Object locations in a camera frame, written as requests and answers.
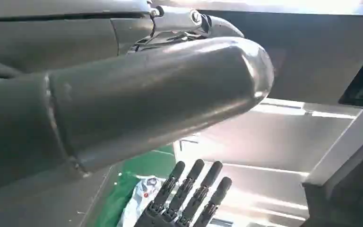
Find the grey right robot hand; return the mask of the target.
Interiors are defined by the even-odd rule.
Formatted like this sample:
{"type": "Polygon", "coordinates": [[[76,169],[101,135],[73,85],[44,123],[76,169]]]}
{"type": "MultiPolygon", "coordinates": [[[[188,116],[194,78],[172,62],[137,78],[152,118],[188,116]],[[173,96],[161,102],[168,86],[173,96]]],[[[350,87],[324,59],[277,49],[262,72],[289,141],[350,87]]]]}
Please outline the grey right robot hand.
{"type": "Polygon", "coordinates": [[[194,183],[198,179],[204,168],[204,161],[197,159],[191,170],[178,187],[176,194],[172,197],[168,206],[165,202],[171,195],[171,192],[179,181],[184,169],[185,163],[178,161],[161,186],[155,198],[144,208],[142,214],[135,223],[136,227],[206,227],[219,206],[226,197],[231,185],[232,179],[225,176],[218,184],[215,192],[204,206],[204,209],[197,216],[197,211],[207,197],[210,188],[219,177],[223,169],[223,163],[220,161],[213,162],[198,189],[195,190],[187,206],[183,209],[182,205],[191,192],[194,183]]]}

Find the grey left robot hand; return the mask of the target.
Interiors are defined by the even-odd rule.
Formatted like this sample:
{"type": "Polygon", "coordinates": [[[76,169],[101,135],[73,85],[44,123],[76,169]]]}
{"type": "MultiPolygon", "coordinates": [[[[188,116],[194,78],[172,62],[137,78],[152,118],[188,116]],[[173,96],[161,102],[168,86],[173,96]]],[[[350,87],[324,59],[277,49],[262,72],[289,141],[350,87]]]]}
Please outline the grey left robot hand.
{"type": "Polygon", "coordinates": [[[247,112],[265,49],[218,17],[146,0],[0,0],[0,194],[89,177],[247,112]]]}

